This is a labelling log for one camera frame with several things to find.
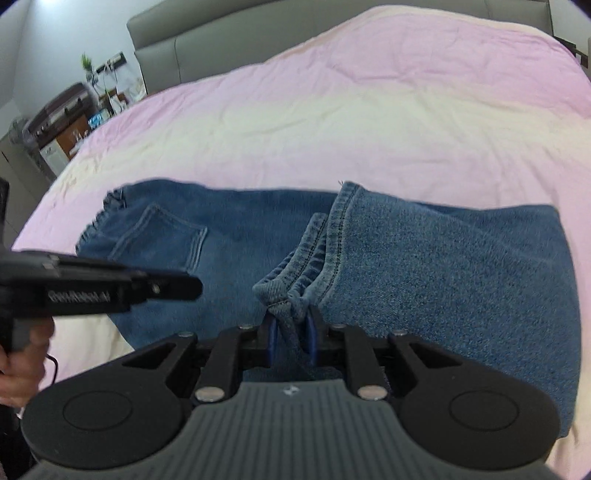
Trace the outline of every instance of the green plant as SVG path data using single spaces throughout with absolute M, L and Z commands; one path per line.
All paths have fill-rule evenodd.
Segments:
M 85 69 L 87 72 L 92 73 L 92 60 L 86 55 L 86 53 L 82 54 L 82 68 Z

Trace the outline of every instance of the gray headboard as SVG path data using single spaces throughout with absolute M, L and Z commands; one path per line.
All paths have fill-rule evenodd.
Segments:
M 547 0 L 164 0 L 127 28 L 148 93 L 260 63 L 377 5 L 415 5 L 552 34 Z

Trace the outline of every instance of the bedsheet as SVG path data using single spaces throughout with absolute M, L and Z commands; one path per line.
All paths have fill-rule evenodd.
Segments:
M 175 87 L 111 120 L 14 248 L 72 253 L 109 190 L 155 177 L 334 191 L 351 180 L 455 206 L 550 203 L 575 264 L 583 358 L 575 421 L 548 464 L 580 479 L 591 469 L 590 132 L 591 85 L 549 36 L 378 7 L 264 64 Z M 127 351 L 106 316 L 59 320 L 51 349 L 60 378 Z

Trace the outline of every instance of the bed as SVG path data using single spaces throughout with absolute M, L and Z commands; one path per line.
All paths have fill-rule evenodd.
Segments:
M 131 19 L 150 97 L 87 139 L 14 248 L 72 253 L 109 190 L 156 177 L 332 191 L 352 180 L 456 206 L 551 203 L 575 264 L 583 359 L 575 421 L 548 464 L 583 478 L 591 85 L 550 36 L 546 2 L 380 3 L 166 0 Z M 60 319 L 51 354 L 63 379 L 130 350 L 94 316 Z

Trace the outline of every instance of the white logo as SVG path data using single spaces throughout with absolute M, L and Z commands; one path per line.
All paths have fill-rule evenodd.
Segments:
M 293 397 L 300 393 L 300 389 L 297 388 L 295 385 L 290 385 L 289 387 L 285 387 L 282 392 L 287 395 L 288 397 Z
M 53 291 L 47 292 L 53 303 L 104 303 L 111 301 L 108 291 Z

